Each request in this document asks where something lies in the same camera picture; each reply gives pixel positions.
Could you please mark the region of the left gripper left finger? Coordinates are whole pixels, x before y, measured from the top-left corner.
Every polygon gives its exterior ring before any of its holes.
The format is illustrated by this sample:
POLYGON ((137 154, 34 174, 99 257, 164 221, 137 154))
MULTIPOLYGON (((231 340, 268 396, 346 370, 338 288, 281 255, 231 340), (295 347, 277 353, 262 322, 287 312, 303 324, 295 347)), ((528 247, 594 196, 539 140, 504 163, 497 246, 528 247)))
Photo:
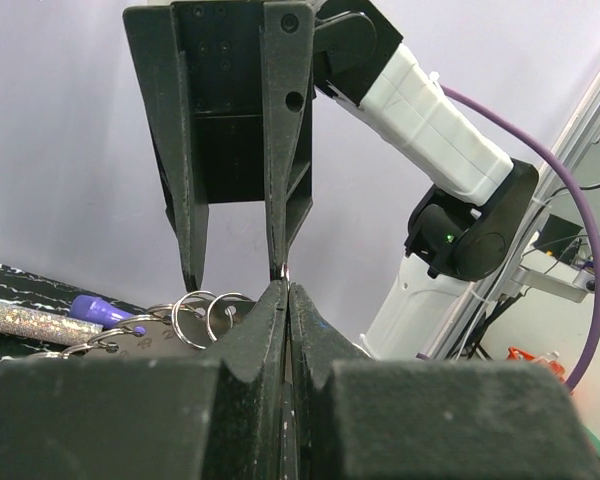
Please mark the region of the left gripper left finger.
POLYGON ((207 350, 0 365, 0 479, 275 479, 288 286, 207 350))

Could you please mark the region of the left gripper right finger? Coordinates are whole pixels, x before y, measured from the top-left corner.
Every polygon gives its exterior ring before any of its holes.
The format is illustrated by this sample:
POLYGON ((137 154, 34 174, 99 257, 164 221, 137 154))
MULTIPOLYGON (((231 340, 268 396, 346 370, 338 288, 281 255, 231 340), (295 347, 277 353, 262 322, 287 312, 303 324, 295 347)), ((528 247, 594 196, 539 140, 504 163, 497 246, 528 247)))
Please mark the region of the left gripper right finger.
POLYGON ((515 361, 377 361, 289 291, 303 479, 600 479, 566 388, 515 361))

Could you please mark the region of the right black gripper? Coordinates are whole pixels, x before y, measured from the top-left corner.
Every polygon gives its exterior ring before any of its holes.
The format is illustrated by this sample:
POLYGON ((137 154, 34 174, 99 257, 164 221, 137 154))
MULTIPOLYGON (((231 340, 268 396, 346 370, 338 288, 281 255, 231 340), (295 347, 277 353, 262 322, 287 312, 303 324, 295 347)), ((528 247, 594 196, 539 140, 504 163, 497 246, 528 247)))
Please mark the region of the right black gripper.
POLYGON ((123 13, 188 291, 208 204, 265 201, 269 275, 311 207, 314 13, 301 1, 189 1, 123 13))

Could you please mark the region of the large toothed keyring disc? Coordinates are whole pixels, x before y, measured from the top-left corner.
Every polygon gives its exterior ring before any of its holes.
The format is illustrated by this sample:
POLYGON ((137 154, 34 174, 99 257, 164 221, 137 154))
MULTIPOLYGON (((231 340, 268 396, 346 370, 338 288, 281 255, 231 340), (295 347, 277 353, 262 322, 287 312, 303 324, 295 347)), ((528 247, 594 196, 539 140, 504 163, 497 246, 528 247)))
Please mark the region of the large toothed keyring disc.
POLYGON ((250 313, 255 301, 241 293, 195 291, 118 322, 76 346, 40 352, 31 359, 73 357, 162 358, 192 356, 209 349, 250 313))

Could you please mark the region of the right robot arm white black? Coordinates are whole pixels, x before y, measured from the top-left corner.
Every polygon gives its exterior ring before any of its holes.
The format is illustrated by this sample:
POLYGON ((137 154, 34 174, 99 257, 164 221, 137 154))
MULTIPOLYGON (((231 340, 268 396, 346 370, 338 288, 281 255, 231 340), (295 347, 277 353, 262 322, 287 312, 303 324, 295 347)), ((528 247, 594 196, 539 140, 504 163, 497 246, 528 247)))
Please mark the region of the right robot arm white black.
POLYGON ((467 287, 504 262, 537 170, 484 136, 369 1, 150 1, 122 15, 188 290, 209 208, 265 205, 269 274, 285 274, 312 205, 312 102, 336 101, 430 180, 363 349, 433 357, 467 287))

